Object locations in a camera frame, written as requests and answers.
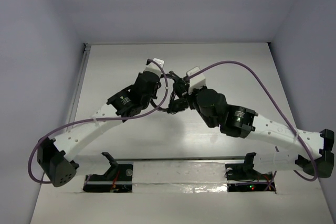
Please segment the black over-ear headphones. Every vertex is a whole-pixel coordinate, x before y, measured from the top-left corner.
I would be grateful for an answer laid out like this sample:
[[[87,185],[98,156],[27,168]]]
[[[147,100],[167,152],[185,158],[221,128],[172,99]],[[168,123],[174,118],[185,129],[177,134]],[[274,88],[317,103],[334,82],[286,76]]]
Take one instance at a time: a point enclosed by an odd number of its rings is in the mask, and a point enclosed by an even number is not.
[[[166,74],[168,79],[174,81],[173,90],[170,94],[169,104],[167,108],[159,107],[158,111],[165,112],[167,114],[176,114],[185,111],[189,108],[187,101],[188,81],[187,76],[179,77],[174,71],[170,71]]]

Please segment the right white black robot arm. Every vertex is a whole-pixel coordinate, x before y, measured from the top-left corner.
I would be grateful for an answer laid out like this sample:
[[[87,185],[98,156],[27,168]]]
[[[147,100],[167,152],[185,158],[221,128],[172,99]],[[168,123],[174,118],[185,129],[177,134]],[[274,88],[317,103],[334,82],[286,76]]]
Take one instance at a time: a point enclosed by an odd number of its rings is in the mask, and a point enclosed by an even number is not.
[[[196,110],[209,128],[235,138],[246,138],[284,148],[283,152],[270,154],[248,153],[243,164],[243,174],[255,178],[260,173],[278,170],[303,171],[310,176],[329,178],[334,168],[334,132],[324,129],[309,132],[294,129],[268,119],[252,109],[228,104],[223,94],[213,89],[201,88],[180,96]]]

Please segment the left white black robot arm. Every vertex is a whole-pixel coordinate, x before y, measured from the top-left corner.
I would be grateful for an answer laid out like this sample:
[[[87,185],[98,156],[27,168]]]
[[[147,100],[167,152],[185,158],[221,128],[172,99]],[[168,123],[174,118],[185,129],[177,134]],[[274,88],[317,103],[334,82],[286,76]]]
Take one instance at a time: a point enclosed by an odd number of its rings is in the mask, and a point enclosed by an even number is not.
[[[75,157],[87,145],[147,109],[156,98],[160,78],[160,74],[150,71],[138,74],[134,84],[110,97],[88,120],[43,140],[37,149],[37,160],[51,184],[61,187],[68,183],[79,168]]]

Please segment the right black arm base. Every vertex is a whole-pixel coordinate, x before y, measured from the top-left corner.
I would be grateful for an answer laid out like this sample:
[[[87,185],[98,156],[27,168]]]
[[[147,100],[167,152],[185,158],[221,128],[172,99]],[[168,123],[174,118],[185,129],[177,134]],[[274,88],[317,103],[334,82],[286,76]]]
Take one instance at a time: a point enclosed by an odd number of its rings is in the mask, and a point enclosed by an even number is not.
[[[224,177],[227,179],[229,193],[247,193],[255,191],[276,192],[274,174],[262,174],[254,169],[245,168],[245,164],[225,164]]]

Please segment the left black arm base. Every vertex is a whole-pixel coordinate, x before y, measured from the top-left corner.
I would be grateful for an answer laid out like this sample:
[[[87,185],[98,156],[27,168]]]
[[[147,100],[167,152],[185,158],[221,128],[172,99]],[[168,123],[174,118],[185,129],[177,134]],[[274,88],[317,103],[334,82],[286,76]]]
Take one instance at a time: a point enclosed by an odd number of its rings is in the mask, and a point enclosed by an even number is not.
[[[83,191],[86,193],[131,193],[133,164],[110,167],[104,174],[87,175]]]

